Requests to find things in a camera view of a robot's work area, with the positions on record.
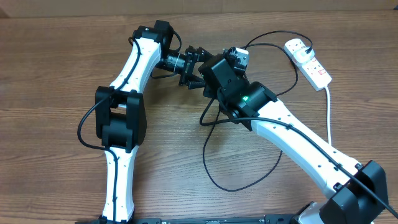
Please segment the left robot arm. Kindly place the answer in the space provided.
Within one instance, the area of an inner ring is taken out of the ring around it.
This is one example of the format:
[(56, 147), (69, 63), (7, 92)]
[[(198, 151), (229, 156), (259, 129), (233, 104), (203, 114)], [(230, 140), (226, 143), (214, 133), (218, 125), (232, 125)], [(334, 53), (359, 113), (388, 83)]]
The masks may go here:
[(129, 38), (131, 54), (118, 77), (95, 93), (96, 135), (107, 162), (106, 201), (98, 223), (131, 223), (134, 216), (132, 186), (134, 161), (143, 143), (147, 120), (143, 92), (155, 68), (182, 76), (182, 82), (201, 87), (192, 76), (193, 66), (211, 54), (189, 47), (181, 54), (170, 49), (177, 33), (166, 21), (138, 27)]

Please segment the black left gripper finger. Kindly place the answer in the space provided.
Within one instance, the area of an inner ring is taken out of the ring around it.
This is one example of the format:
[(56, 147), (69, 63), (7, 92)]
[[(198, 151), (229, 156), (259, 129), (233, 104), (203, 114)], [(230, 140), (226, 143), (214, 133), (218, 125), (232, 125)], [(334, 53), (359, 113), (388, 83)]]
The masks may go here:
[(207, 62), (214, 57), (213, 54), (209, 53), (202, 47), (196, 49), (195, 55), (196, 55), (196, 62)]
[(197, 89), (197, 88), (204, 88), (206, 86), (205, 82), (195, 82), (195, 81), (188, 81), (187, 86), (189, 90)]

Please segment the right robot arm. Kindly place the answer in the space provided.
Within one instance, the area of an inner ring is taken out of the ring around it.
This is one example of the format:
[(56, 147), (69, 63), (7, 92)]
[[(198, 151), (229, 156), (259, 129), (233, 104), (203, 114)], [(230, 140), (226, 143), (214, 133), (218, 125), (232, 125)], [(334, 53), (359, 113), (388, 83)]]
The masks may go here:
[(311, 202), (292, 223), (372, 223), (389, 205), (386, 173), (375, 161), (362, 165), (329, 145), (301, 123), (259, 82), (244, 75), (248, 52), (231, 48), (208, 58), (198, 69), (205, 96), (218, 100), (226, 122), (241, 123), (272, 142), (314, 181), (326, 202)]

